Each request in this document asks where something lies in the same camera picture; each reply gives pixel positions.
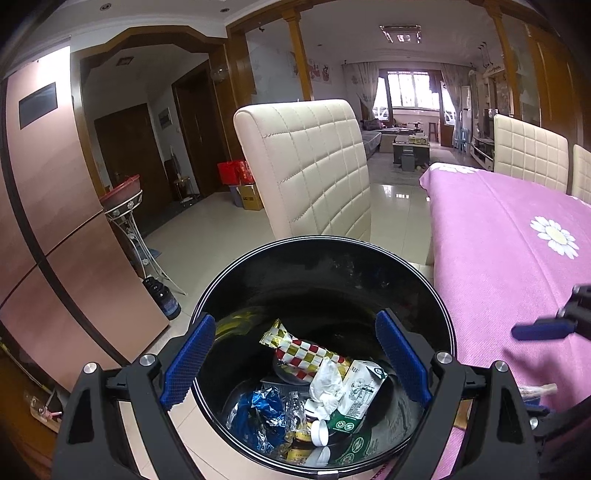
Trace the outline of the green white medicine box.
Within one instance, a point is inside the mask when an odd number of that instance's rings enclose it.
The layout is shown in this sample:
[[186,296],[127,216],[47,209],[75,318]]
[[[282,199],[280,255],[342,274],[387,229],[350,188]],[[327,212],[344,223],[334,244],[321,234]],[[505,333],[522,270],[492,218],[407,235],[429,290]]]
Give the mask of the green white medicine box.
[[329,418],[329,432],[355,431],[387,379],[387,372],[378,363],[353,361],[344,379],[344,394]]

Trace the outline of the blue foil wrapper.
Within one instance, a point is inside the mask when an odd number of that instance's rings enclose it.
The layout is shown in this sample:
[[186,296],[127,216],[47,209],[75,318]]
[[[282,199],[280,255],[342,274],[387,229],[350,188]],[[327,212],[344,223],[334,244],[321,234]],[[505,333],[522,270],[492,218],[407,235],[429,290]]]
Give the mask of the blue foil wrapper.
[[286,444],[286,410],[274,385],[239,384],[224,405],[224,426],[259,454],[277,456]]

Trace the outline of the white tissue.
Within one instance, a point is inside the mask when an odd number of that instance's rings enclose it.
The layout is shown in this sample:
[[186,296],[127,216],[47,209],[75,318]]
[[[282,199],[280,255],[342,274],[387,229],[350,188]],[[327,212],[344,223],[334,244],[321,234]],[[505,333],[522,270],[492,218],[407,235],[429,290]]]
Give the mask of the white tissue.
[[338,409],[342,395],[344,383],[338,364],[325,358],[311,381],[308,399],[304,403],[305,413],[314,419],[329,420]]

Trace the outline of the clear plastic wrapper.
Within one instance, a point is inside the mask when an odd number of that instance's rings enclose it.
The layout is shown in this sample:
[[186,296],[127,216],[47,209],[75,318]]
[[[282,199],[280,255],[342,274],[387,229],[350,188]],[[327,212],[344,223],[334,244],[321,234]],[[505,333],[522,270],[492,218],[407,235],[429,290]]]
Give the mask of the clear plastic wrapper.
[[304,402],[301,394],[291,391],[283,399],[284,425],[287,434],[307,434],[308,422],[305,416]]

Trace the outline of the red white checkered wrapper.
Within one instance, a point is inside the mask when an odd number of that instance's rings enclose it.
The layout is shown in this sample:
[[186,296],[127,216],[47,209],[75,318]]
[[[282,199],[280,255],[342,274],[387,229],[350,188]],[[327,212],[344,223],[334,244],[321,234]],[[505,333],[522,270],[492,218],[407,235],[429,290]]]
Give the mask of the red white checkered wrapper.
[[342,378],[352,365],[352,361],[345,356],[294,337],[280,320],[274,321],[259,343],[273,349],[277,367],[297,382],[310,384],[325,358],[338,364]]

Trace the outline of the blue torn paper carton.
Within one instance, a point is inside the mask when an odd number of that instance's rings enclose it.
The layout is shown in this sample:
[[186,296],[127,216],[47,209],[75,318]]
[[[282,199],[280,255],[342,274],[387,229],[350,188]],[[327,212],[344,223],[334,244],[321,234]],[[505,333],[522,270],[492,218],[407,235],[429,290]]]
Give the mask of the blue torn paper carton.
[[558,387],[555,383],[550,383],[540,386],[519,386],[518,390],[525,402],[533,402],[545,396],[556,394]]

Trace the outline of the white bottle cap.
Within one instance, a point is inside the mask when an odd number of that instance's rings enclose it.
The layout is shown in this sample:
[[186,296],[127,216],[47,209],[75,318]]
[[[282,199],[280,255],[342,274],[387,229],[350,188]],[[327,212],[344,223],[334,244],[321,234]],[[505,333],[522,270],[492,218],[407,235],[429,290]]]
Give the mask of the white bottle cap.
[[329,443],[329,428],[325,420],[315,420],[310,426],[311,443],[315,447],[325,447]]

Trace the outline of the black round trash bin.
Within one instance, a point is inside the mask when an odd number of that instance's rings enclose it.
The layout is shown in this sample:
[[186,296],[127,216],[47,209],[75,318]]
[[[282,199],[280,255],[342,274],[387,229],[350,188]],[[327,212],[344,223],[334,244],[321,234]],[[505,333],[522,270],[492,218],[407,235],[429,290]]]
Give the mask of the black round trash bin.
[[352,475],[397,457],[424,408],[377,338],[387,312],[432,349],[456,352],[441,297],[397,255],[331,236],[254,249],[194,309],[216,323],[192,386],[199,409],[236,452],[284,474]]

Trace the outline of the pink floral tablecloth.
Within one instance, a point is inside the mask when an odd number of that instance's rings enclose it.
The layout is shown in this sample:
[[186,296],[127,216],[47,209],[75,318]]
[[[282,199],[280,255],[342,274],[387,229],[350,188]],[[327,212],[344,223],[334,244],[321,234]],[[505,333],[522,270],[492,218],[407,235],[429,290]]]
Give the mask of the pink floral tablecloth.
[[[553,317],[573,287],[590,287],[590,207],[543,185],[437,163],[421,178],[431,200],[435,287],[452,317],[460,363],[505,362],[517,387],[555,383],[533,402],[563,412],[590,399],[590,338],[518,341],[516,324]],[[461,402],[437,466],[452,473],[472,402]]]

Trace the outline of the cream chair far right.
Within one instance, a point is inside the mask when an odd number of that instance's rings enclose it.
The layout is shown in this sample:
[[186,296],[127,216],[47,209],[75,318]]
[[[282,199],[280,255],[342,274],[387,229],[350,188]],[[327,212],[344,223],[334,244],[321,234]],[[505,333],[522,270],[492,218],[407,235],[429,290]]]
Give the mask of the cream chair far right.
[[580,145],[573,146],[572,195],[591,203],[591,153]]

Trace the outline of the cream chair far side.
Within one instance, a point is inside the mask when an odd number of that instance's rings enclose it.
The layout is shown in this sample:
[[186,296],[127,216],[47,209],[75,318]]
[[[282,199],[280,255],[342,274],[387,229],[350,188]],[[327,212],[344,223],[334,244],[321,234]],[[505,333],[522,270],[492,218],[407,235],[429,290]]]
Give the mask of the cream chair far side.
[[567,192],[568,141],[536,125],[497,114],[494,117],[495,173]]

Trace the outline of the dark bottle on floor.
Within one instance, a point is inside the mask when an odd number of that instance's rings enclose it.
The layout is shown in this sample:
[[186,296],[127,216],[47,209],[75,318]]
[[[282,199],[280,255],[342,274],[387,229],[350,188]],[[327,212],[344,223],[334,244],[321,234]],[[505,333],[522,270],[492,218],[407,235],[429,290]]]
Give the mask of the dark bottle on floor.
[[175,319],[181,313],[180,304],[162,282],[152,276],[147,276],[142,284],[168,320]]

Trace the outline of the coffee table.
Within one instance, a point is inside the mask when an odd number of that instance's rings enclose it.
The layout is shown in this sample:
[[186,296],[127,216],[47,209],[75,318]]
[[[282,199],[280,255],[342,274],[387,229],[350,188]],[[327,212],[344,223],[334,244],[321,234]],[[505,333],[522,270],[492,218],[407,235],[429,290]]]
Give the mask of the coffee table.
[[431,146],[425,138],[397,135],[393,141],[394,163],[404,172],[426,169],[431,165]]

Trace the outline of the window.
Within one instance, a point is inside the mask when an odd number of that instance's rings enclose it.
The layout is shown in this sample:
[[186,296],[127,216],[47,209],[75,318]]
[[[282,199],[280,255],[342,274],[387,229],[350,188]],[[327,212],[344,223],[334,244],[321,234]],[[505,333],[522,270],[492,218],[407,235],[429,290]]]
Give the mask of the window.
[[389,107],[435,111],[441,106],[446,112],[455,112],[447,89],[442,86],[437,91],[428,72],[387,71],[379,77],[373,112],[380,116],[386,115]]

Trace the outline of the cream chair near bin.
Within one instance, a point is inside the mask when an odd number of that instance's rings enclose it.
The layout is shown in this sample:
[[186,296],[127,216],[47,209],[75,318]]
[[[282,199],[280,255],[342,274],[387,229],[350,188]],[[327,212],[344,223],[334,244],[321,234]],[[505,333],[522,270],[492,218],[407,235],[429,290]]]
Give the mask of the cream chair near bin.
[[274,238],[370,240],[367,155],[349,102],[249,105],[233,125]]

